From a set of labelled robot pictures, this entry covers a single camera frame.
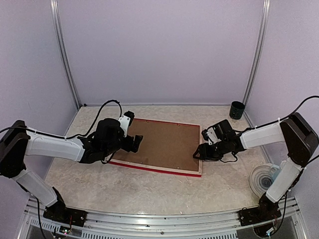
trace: wire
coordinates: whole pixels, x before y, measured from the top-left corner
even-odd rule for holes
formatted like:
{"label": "wire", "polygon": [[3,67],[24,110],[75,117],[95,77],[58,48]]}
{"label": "wire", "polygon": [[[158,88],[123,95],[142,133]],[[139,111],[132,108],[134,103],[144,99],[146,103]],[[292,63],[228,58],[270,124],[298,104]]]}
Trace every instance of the wire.
{"label": "wire", "polygon": [[122,115],[122,106],[120,104],[120,102],[118,102],[117,100],[109,100],[109,101],[106,101],[99,109],[93,123],[91,124],[89,130],[85,133],[85,134],[75,134],[73,136],[70,136],[70,137],[63,137],[63,136],[59,136],[59,135],[54,135],[54,134],[50,134],[50,133],[45,133],[45,132],[40,132],[40,131],[35,131],[33,129],[30,129],[30,128],[27,128],[27,127],[23,127],[23,126],[11,126],[11,127],[7,127],[7,128],[4,128],[2,130],[0,130],[0,133],[2,132],[5,132],[7,130],[10,130],[10,129],[15,129],[15,128],[19,128],[19,129],[23,129],[23,130],[26,130],[26,131],[29,131],[29,132],[32,132],[32,133],[37,133],[37,134],[40,134],[40,135],[44,135],[44,136],[49,136],[49,137],[53,137],[53,138],[59,138],[59,139],[72,139],[72,138],[75,138],[77,136],[82,136],[82,137],[86,137],[89,132],[91,131],[91,129],[93,128],[94,124],[96,123],[96,120],[98,119],[100,113],[101,113],[101,110],[103,109],[103,107],[111,102],[115,102],[119,105],[120,107],[120,117]]}
{"label": "wire", "polygon": [[41,230],[41,233],[42,233],[42,236],[44,239],[47,239],[44,235],[44,232],[43,232],[43,229],[42,229],[42,224],[41,224],[41,218],[40,218],[40,202],[38,200],[38,198],[35,198],[37,203],[38,203],[38,219],[39,219],[39,225],[40,225],[40,230]]}
{"label": "wire", "polygon": [[66,237],[62,237],[61,235],[56,235],[56,230],[54,229],[54,232],[52,233],[51,232],[51,235],[53,236],[53,239],[66,239],[68,238],[69,236],[66,236]]}
{"label": "wire", "polygon": [[106,102],[105,102],[104,104],[102,104],[102,106],[100,107],[98,113],[97,113],[96,116],[95,116],[95,119],[94,119],[93,123],[91,124],[89,130],[88,130],[85,134],[79,134],[79,133],[78,133],[78,134],[75,134],[75,135],[73,135],[73,136],[71,136],[71,137],[68,137],[67,139],[75,138],[75,137],[77,137],[77,136],[86,137],[86,136],[89,134],[89,132],[91,131],[91,129],[93,128],[93,126],[95,125],[95,122],[96,122],[96,120],[98,119],[98,117],[99,117],[99,115],[100,115],[102,109],[104,108],[104,106],[106,106],[107,104],[109,104],[109,103],[111,103],[111,102],[114,102],[114,103],[117,103],[117,104],[118,104],[118,106],[120,107],[120,117],[121,117],[121,116],[122,116],[122,106],[121,106],[120,102],[118,102],[117,100],[109,100],[109,101],[106,101]]}
{"label": "wire", "polygon": [[[289,117],[292,116],[294,113],[296,113],[297,110],[299,110],[299,108],[300,108],[306,101],[308,101],[308,100],[310,100],[310,99],[313,99],[313,98],[318,98],[318,99],[319,99],[319,96],[309,96],[309,97],[305,98],[305,99],[298,105],[298,107],[295,108],[294,111],[292,111],[289,115],[283,117],[283,118],[280,119],[280,120],[285,120],[285,119],[289,118]],[[269,122],[269,123],[266,123],[266,124],[257,126],[256,128],[261,128],[261,127],[264,127],[264,126],[267,126],[267,125],[270,125],[270,124],[273,124],[273,123],[276,123],[276,122],[278,122],[278,120],[275,120],[275,121],[272,121],[272,122]]]}
{"label": "wire", "polygon": [[112,155],[111,155],[111,157],[108,159],[108,161],[104,162],[103,160],[101,160],[101,163],[102,163],[102,164],[107,164],[107,163],[109,163],[109,162],[111,161],[111,159],[113,158],[114,155],[115,155],[115,152],[112,153]]}
{"label": "wire", "polygon": [[318,154],[316,157],[314,157],[312,160],[310,160],[310,161],[307,163],[307,165],[310,164],[311,162],[315,161],[317,158],[319,158],[319,154]]}
{"label": "wire", "polygon": [[286,213],[286,205],[287,205],[287,194],[288,194],[288,191],[283,195],[283,196],[285,196],[285,204],[284,204],[284,212],[283,212],[283,217],[282,217],[282,219],[281,219],[281,221],[280,221],[280,224],[279,224],[279,226],[276,228],[276,230],[274,231],[274,233],[272,233],[272,234],[270,234],[270,235],[266,235],[265,237],[260,237],[260,236],[258,236],[258,235],[256,235],[256,236],[258,236],[259,238],[270,238],[270,237],[272,237],[274,234],[276,234],[278,231],[279,231],[279,229],[280,229],[280,227],[281,227],[281,225],[283,224],[283,222],[284,222],[284,218],[285,218],[285,213]]}
{"label": "wire", "polygon": [[234,152],[231,152],[231,154],[232,154],[232,155],[234,156],[234,158],[235,158],[234,161],[223,161],[223,160],[221,160],[221,159],[220,159],[220,161],[223,162],[223,163],[234,163],[234,162],[237,162],[237,161],[238,161],[238,158],[237,158],[237,156],[235,155],[235,153],[234,153]]}
{"label": "wire", "polygon": [[288,198],[288,197],[287,197],[287,194],[288,194],[288,191],[285,193],[285,205],[284,205],[283,217],[282,217],[282,219],[281,219],[281,221],[280,221],[279,226],[276,228],[276,230],[274,231],[274,233],[272,233],[270,236],[273,236],[274,234],[276,234],[276,233],[279,231],[281,225],[282,225],[283,222],[284,222],[285,213],[286,213],[287,198]]}
{"label": "wire", "polygon": [[69,231],[69,235],[71,234],[72,232],[72,215],[70,215],[70,231]]}

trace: wooden tray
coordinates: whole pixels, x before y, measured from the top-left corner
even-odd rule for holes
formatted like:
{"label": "wooden tray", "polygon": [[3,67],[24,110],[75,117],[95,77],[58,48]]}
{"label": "wooden tray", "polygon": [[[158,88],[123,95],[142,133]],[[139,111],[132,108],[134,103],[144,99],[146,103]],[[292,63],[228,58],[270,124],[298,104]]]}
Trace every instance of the wooden tray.
{"label": "wooden tray", "polygon": [[119,150],[111,164],[201,177],[202,161],[192,155],[202,143],[201,126],[148,119],[134,119],[129,135],[143,135],[137,153]]}

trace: white wall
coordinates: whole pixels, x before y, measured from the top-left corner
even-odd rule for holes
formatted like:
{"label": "white wall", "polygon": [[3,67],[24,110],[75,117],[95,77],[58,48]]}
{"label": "white wall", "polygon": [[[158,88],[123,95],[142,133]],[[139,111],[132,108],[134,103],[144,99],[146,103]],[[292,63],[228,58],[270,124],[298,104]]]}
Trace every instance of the white wall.
{"label": "white wall", "polygon": [[263,0],[65,0],[61,24],[81,102],[242,100]]}
{"label": "white wall", "polygon": [[[310,95],[319,95],[319,2],[272,0],[265,44],[247,112],[253,123],[284,117]],[[319,100],[299,111],[319,133]],[[267,147],[274,163],[287,157],[283,144]],[[311,238],[319,236],[319,160],[294,190]]]}
{"label": "white wall", "polygon": [[[24,120],[29,127],[64,134],[76,113],[60,59],[48,0],[0,1],[0,129]],[[29,157],[44,177],[51,158]],[[0,238],[12,239],[28,194],[0,177]]]}

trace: marble countertop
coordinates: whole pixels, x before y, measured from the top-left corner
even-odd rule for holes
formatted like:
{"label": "marble countertop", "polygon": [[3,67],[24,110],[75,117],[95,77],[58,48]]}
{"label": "marble countertop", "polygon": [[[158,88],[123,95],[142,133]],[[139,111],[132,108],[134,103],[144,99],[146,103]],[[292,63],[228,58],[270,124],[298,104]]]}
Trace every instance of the marble countertop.
{"label": "marble countertop", "polygon": [[[99,107],[82,107],[68,135],[85,133]],[[221,106],[129,106],[136,118],[200,124],[203,128],[228,119],[234,129],[246,121],[229,117]],[[100,119],[118,118],[117,107],[105,107]],[[80,164],[55,158],[45,181],[54,186],[69,207],[128,214],[194,214],[258,204],[249,187],[251,170],[265,163],[260,148],[238,153],[236,163],[204,162],[201,178],[132,169],[100,162]],[[224,159],[233,160],[232,155]]]}

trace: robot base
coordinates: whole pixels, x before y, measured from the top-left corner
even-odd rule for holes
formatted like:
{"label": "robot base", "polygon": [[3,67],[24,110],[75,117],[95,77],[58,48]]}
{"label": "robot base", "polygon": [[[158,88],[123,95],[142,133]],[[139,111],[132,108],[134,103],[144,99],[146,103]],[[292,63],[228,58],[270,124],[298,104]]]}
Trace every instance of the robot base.
{"label": "robot base", "polygon": [[65,223],[65,224],[71,224],[73,226],[83,227],[87,212],[83,210],[73,209],[73,208],[65,208],[65,213],[68,215],[67,218],[57,217],[56,214],[53,214],[50,210],[46,210],[43,213],[43,217],[59,222],[59,223]]}
{"label": "robot base", "polygon": [[259,206],[255,208],[246,208],[238,212],[240,225],[248,226],[256,223],[271,221],[276,217],[281,217],[278,203],[271,202],[266,193],[259,199]]}
{"label": "robot base", "polygon": [[275,219],[275,216],[277,218],[281,217],[281,212],[277,210],[274,211],[274,214],[267,214],[262,219],[258,217],[259,214],[260,214],[259,207],[240,210],[239,211],[240,225],[243,227],[243,226],[248,226],[248,225],[252,225],[256,223],[262,223],[262,222],[273,220]]}

